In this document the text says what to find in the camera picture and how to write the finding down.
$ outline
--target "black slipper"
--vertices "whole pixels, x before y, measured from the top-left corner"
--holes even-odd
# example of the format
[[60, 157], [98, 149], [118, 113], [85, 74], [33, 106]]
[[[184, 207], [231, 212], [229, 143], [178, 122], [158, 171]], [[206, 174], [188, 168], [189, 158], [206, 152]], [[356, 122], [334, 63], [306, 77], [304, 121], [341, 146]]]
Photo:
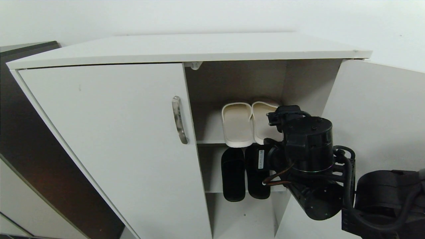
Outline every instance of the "black slipper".
[[221, 156], [223, 195], [227, 201], [239, 202], [245, 198], [244, 152], [240, 148], [228, 148]]
[[270, 196], [270, 186], [263, 185], [263, 180], [270, 176], [264, 161], [270, 148], [270, 145], [251, 145], [245, 150], [248, 192], [253, 198], [267, 199]]

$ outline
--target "cabinet top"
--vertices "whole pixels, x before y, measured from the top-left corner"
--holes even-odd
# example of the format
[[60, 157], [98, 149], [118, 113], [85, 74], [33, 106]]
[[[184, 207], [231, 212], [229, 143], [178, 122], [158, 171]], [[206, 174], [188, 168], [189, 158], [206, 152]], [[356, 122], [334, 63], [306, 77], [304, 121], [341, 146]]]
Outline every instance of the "cabinet top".
[[296, 33], [120, 36], [93, 40], [7, 63], [10, 69], [67, 65], [227, 60], [369, 58], [372, 51]]

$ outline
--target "cabinet door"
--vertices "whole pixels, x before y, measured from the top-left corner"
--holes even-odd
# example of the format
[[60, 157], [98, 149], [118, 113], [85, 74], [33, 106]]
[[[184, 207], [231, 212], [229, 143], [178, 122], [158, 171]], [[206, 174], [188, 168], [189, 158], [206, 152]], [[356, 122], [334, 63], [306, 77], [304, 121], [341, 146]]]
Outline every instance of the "cabinet door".
[[[211, 238], [183, 64], [19, 71], [26, 93], [140, 238]], [[176, 130], [174, 96], [187, 144]]]
[[356, 178], [423, 168], [425, 74], [361, 60], [341, 64], [322, 117], [334, 145], [356, 152]]

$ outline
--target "white slipper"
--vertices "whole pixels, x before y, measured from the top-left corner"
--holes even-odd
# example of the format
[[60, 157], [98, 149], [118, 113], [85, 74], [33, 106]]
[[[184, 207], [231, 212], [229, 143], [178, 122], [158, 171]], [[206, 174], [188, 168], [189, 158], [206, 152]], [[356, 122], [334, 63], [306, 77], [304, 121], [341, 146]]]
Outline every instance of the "white slipper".
[[252, 128], [252, 109], [244, 102], [234, 102], [223, 106], [224, 141], [231, 148], [250, 146], [254, 139]]
[[276, 126], [269, 126], [267, 113], [274, 112], [279, 107], [279, 104], [269, 100], [261, 99], [252, 104], [252, 117], [254, 121], [254, 139], [263, 145], [265, 138], [271, 138], [276, 141], [283, 140], [283, 134], [279, 133]]

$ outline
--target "shoe cabinet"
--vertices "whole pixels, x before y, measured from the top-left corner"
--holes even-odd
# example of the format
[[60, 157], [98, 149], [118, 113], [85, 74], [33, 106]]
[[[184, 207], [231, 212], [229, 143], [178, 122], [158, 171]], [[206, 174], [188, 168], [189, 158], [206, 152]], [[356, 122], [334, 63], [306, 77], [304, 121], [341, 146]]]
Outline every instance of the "shoe cabinet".
[[224, 199], [221, 107], [258, 97], [296, 104], [330, 119], [335, 142], [355, 144], [347, 137], [365, 129], [354, 119], [379, 127], [389, 94], [424, 99], [401, 84], [424, 74], [365, 62], [370, 55], [293, 32], [175, 34], [110, 37], [8, 66], [136, 237], [254, 239], [285, 236], [290, 195], [277, 186], [265, 200]]

